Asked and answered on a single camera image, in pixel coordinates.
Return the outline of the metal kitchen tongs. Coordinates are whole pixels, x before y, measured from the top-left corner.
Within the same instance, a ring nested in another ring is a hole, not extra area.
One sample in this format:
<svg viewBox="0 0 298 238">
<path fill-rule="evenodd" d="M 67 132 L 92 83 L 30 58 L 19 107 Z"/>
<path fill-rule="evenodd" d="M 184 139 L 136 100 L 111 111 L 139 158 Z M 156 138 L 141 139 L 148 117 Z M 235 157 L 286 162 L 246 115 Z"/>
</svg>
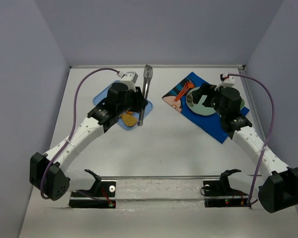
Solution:
<svg viewBox="0 0 298 238">
<path fill-rule="evenodd" d="M 145 99 L 145 101 L 147 102 L 147 98 L 148 98 L 148 94 L 149 94 L 149 86 L 150 86 L 150 82 L 152 79 L 152 75 L 153 75 L 153 68 L 150 65 L 145 65 L 144 67 L 144 82 L 143 82 L 143 90 L 142 90 L 142 94 L 143 97 Z M 139 121 L 138 121 L 138 126 L 142 126 L 143 122 L 144 122 L 144 116 L 145 116 L 145 106 L 141 109 L 141 111 L 139 112 Z"/>
</svg>

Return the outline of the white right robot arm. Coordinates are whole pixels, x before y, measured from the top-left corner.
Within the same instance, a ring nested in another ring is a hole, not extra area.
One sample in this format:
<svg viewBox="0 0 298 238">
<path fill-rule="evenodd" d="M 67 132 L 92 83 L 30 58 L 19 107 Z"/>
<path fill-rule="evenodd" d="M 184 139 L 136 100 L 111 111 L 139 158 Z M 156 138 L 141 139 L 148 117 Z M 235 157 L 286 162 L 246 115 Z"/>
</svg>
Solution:
<svg viewBox="0 0 298 238">
<path fill-rule="evenodd" d="M 190 106 L 202 104 L 214 109 L 223 131 L 256 165 L 250 182 L 241 178 L 229 179 L 240 170 L 228 171 L 225 188 L 248 193 L 269 213 L 298 205 L 298 168 L 291 168 L 280 160 L 261 140 L 252 123 L 240 112 L 242 98 L 237 89 L 204 83 L 189 92 L 186 100 Z"/>
</svg>

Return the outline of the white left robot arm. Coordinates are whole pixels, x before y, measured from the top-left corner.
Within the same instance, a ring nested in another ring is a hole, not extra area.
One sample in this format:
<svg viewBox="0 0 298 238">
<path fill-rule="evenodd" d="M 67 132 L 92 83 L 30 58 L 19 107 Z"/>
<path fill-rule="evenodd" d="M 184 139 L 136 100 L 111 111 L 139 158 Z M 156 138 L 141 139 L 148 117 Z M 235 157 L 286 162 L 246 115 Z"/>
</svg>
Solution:
<svg viewBox="0 0 298 238">
<path fill-rule="evenodd" d="M 69 165 L 96 138 L 106 133 L 126 112 L 144 110 L 148 101 L 140 87 L 133 82 L 114 82 L 103 98 L 84 118 L 74 126 L 62 142 L 47 152 L 36 152 L 30 159 L 30 183 L 38 188 L 45 199 L 56 201 L 68 190 L 91 190 L 96 182 L 74 185 L 73 178 L 66 175 Z"/>
</svg>

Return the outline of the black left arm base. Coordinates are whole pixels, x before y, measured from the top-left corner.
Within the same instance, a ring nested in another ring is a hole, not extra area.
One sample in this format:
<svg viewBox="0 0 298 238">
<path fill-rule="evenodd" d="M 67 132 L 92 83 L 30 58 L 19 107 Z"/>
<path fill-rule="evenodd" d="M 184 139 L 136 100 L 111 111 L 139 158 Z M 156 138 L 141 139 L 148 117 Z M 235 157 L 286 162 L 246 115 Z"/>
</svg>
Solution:
<svg viewBox="0 0 298 238">
<path fill-rule="evenodd" d="M 70 208 L 114 209 L 116 208 L 116 181 L 102 180 L 91 170 L 84 170 L 94 178 L 89 190 L 72 191 L 69 199 Z"/>
</svg>

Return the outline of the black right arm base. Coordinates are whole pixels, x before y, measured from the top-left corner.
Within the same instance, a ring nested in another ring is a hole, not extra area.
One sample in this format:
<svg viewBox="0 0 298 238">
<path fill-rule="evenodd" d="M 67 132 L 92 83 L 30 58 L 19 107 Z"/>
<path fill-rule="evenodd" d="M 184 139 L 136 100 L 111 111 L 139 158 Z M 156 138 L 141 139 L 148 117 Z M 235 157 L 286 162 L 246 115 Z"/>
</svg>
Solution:
<svg viewBox="0 0 298 238">
<path fill-rule="evenodd" d="M 248 194 L 232 189 L 228 177 L 241 173 L 232 169 L 221 173 L 220 178 L 204 180 L 200 193 L 205 197 L 206 208 L 242 207 L 246 205 Z"/>
</svg>

